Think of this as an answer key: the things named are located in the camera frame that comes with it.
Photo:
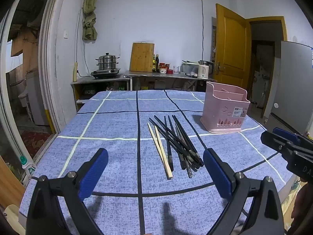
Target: pile of chopsticks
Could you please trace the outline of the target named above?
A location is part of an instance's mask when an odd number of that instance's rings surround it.
[[[152,118],[149,118],[149,121],[154,125],[156,136],[149,123],[148,127],[164,165],[167,178],[171,179],[173,177],[172,172],[174,171],[171,147],[173,147],[178,154],[182,170],[186,169],[188,177],[192,178],[191,170],[197,172],[200,167],[204,166],[204,163],[177,117],[175,115],[172,115],[172,117],[176,125],[176,133],[170,116],[168,116],[168,121],[171,128],[167,127],[166,116],[164,116],[164,122],[157,116],[154,116],[162,128]],[[159,133],[166,139],[168,160]]]

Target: red rug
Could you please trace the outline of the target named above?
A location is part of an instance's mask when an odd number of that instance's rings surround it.
[[[44,132],[24,131],[21,135],[25,147],[32,158],[50,137],[51,134]]]

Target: light switch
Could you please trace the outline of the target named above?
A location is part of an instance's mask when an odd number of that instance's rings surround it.
[[[64,39],[68,39],[68,33],[67,33],[66,30],[64,31],[63,38],[64,38]]]

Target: green curtain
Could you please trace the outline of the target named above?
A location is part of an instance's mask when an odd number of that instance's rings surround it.
[[[96,0],[84,0],[83,4],[83,40],[91,40],[94,41],[97,39],[97,31],[94,28],[94,24],[96,23],[96,15],[94,10]]]

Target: green bottle cap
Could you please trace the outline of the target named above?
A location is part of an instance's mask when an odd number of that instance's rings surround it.
[[[25,156],[22,155],[20,159],[21,159],[22,165],[25,165],[27,163],[27,158]]]

